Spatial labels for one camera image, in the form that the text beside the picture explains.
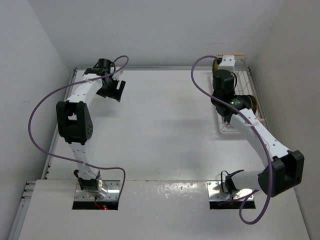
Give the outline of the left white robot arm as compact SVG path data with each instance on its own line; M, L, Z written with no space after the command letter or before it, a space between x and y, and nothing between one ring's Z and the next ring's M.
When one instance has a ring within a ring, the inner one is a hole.
M94 133L89 106L94 96L119 102L126 85L119 79L120 75L113 61L100 58L93 67L85 70L82 83L74 92L56 104L58 133L70 146L77 163L73 173L80 189L95 200L106 197L108 186L103 182L100 170L88 165L87 151Z

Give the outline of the yellow patterned plate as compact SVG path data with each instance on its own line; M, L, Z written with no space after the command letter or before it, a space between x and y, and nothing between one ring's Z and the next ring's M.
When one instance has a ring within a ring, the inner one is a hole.
M216 78L216 77L219 76L219 74L220 74L219 65L220 65L221 62L222 62L222 58L221 57L215 58L213 60L213 63L212 63L212 77L213 78Z
M256 115L259 110L258 102L253 95L249 95L249 98L251 101L251 109L252 109L253 113Z

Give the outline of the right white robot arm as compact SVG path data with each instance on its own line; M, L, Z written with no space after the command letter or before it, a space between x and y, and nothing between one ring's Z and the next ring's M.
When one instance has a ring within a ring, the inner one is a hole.
M263 191L275 197L302 181L304 155L280 143L256 116L258 103L251 94L237 95L237 76L229 70L212 73L212 104L224 122L240 132L260 157L264 170L228 173L224 186L228 193L241 189Z

